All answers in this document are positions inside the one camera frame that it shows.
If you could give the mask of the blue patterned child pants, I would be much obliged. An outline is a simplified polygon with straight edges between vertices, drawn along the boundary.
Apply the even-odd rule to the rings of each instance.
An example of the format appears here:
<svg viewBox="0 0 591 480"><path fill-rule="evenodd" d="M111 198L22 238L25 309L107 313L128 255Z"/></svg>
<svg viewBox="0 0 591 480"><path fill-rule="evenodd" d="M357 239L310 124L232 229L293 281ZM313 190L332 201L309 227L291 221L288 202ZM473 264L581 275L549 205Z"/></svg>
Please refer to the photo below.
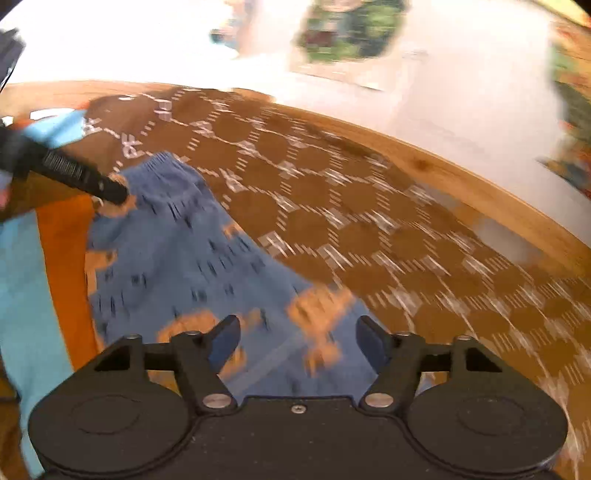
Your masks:
<svg viewBox="0 0 591 480"><path fill-rule="evenodd" d="M363 396L376 372L356 343L367 307L348 288L304 279L267 254L204 178L168 153L128 168L123 207L88 232L85 274L102 345L138 334L165 343L238 318L219 375L235 396Z"/></svg>

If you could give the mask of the brown PF patterned blanket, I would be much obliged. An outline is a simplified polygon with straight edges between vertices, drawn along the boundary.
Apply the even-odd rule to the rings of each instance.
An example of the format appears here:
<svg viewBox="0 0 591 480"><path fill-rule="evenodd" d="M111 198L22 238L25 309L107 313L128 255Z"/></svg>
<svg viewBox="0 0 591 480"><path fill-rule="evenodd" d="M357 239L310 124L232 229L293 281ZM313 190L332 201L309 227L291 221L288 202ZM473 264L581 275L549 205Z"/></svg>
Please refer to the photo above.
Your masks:
<svg viewBox="0 0 591 480"><path fill-rule="evenodd" d="M342 281L388 326L472 334L567 411L565 460L590 469L590 285L522 266L392 157L266 100L174 88L90 103L82 147L104 170L167 150L246 233L315 281Z"/></svg>

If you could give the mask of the wooden bed frame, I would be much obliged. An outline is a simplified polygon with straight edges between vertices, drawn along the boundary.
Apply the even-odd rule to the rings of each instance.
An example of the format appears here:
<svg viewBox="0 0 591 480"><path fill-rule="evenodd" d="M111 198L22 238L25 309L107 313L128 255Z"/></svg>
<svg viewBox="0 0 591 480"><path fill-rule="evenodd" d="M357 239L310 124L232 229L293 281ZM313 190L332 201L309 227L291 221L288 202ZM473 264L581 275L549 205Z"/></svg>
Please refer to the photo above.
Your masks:
<svg viewBox="0 0 591 480"><path fill-rule="evenodd" d="M24 117L52 106L77 107L95 98L169 89L169 84L99 80L10 84L1 94L1 111ZM469 225L489 217L542 252L538 265L552 273L590 275L590 248L546 214L479 175L421 148L362 126L311 111L280 105L270 95L235 88L245 98L273 104L283 114L344 136L391 160L406 174L454 197L454 214Z"/></svg>

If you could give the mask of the green cartoon wall poster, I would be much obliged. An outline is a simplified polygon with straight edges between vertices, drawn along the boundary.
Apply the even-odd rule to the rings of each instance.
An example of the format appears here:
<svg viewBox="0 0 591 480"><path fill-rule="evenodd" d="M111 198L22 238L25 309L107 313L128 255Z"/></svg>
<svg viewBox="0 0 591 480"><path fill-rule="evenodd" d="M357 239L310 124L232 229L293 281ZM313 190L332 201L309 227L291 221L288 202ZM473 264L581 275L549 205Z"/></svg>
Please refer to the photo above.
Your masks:
<svg viewBox="0 0 591 480"><path fill-rule="evenodd" d="M404 0L315 1L294 43L310 63L335 63L381 56L401 30Z"/></svg>

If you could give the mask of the colourful landscape wall poster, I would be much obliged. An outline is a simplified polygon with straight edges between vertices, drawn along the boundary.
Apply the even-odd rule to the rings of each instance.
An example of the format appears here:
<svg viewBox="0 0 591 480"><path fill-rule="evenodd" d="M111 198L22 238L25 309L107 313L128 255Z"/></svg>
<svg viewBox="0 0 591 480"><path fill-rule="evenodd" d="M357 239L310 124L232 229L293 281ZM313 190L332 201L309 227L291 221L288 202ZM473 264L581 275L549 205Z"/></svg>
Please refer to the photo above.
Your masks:
<svg viewBox="0 0 591 480"><path fill-rule="evenodd" d="M561 101L562 134L541 160L585 196L590 195L590 30L560 20L550 43L550 78Z"/></svg>

